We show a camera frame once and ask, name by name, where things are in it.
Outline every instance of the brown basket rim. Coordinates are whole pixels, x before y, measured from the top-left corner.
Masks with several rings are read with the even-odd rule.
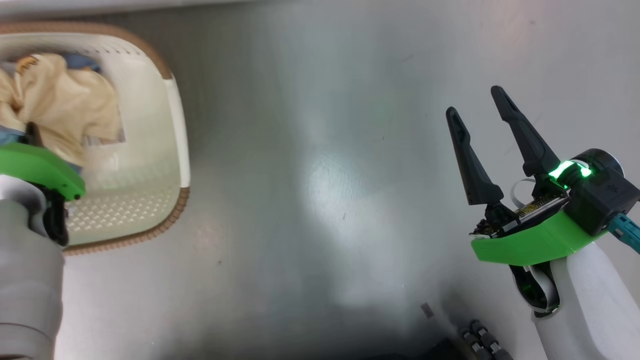
[[[143,241],[151,240],[156,236],[169,230],[171,226],[175,224],[180,218],[180,215],[184,211],[184,207],[189,199],[190,188],[180,188],[180,194],[178,195],[178,201],[176,201],[173,210],[160,224],[152,227],[149,230],[142,231],[140,233],[121,236],[119,238],[113,238],[109,240],[96,241],[93,243],[84,243],[77,245],[69,245],[63,251],[66,256],[89,254],[91,252],[100,252],[105,250],[117,249]]]

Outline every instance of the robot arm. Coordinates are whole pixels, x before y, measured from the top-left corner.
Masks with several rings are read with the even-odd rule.
[[[471,234],[476,256],[509,265],[550,360],[637,359],[640,310],[593,242],[609,231],[640,251],[640,228],[626,216],[640,190],[604,151],[561,163],[501,87],[491,94],[536,186],[529,204],[516,211],[503,205],[458,112],[447,110],[468,203],[486,204]]]
[[[62,319],[62,248],[42,223],[44,193],[0,175],[0,358],[52,359]]]
[[[549,360],[637,359],[640,309],[596,243],[550,262],[559,306],[533,321]]]
[[[52,359],[62,317],[65,201],[84,181],[28,124],[0,147],[0,359]]]

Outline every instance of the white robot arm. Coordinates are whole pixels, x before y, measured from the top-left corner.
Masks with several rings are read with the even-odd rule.
[[[640,309],[596,243],[550,262],[559,306],[532,318],[549,360],[633,360],[640,354]]]
[[[62,319],[62,248],[42,224],[44,194],[0,175],[0,359],[52,359]]]

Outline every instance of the green led light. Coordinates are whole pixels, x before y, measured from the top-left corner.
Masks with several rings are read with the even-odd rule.
[[[568,161],[568,160],[563,162],[563,163],[561,163],[560,166],[558,166],[555,170],[553,170],[553,171],[551,171],[549,173],[549,176],[553,177],[554,179],[557,179],[562,174],[562,172],[566,168],[570,167],[572,164],[574,164],[574,162],[573,161]],[[587,176],[590,176],[592,174],[591,169],[589,169],[588,167],[584,166],[583,164],[581,164],[581,163],[575,163],[575,164],[578,164],[578,166],[580,167],[580,174],[582,174],[583,177],[587,177]]]
[[[590,168],[584,167],[581,164],[578,164],[578,165],[580,165],[580,167],[581,167],[580,173],[582,174],[582,177],[587,177],[587,176],[591,175],[592,171],[591,171]]]
[[[566,168],[571,166],[571,164],[573,164],[572,161],[565,161],[561,163],[560,166],[558,166],[555,170],[549,173],[549,176],[553,177],[554,179],[557,179]]]

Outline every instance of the green plastic mount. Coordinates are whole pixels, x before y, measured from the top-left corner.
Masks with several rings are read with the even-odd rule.
[[[53,152],[23,143],[0,146],[0,174],[57,190],[66,201],[84,196],[84,181]]]
[[[474,239],[471,246],[481,261],[529,266],[574,254],[605,233],[590,236],[560,211],[532,228],[503,238]]]

